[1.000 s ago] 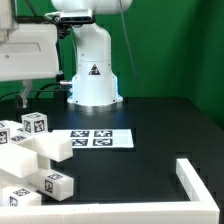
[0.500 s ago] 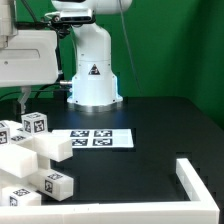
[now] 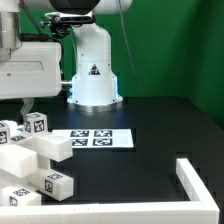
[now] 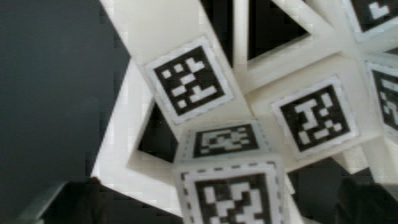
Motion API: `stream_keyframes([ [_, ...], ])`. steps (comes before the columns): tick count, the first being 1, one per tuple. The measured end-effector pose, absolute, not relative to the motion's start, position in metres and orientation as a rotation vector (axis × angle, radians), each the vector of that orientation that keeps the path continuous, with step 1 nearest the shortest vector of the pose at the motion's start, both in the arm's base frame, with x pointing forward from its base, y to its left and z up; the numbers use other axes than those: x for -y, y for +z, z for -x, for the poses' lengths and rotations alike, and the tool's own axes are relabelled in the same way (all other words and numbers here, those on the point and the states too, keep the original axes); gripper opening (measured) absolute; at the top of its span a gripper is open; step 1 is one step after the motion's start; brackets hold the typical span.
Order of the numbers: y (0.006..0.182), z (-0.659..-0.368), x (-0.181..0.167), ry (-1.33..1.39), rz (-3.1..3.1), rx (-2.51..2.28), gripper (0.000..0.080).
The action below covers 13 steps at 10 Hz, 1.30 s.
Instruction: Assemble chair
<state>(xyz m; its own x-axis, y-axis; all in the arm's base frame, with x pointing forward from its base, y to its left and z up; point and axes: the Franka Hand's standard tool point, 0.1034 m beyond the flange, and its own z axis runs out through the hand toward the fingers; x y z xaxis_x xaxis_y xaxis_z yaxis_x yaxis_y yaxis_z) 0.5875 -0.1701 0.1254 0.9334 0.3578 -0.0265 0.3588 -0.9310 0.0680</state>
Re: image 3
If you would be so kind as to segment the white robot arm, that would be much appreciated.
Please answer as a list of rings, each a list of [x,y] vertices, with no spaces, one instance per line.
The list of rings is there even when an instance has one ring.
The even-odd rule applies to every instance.
[[[0,0],[0,100],[21,98],[23,114],[36,97],[56,96],[63,48],[76,37],[76,74],[68,83],[71,107],[105,111],[122,104],[111,70],[111,38],[96,24],[99,14],[129,9],[132,0]]]

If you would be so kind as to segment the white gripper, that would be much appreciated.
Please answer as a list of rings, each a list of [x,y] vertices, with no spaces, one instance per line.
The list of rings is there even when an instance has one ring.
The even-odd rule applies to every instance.
[[[23,120],[34,105],[32,97],[56,96],[61,91],[61,46],[55,42],[23,42],[0,62],[0,99],[23,98]]]

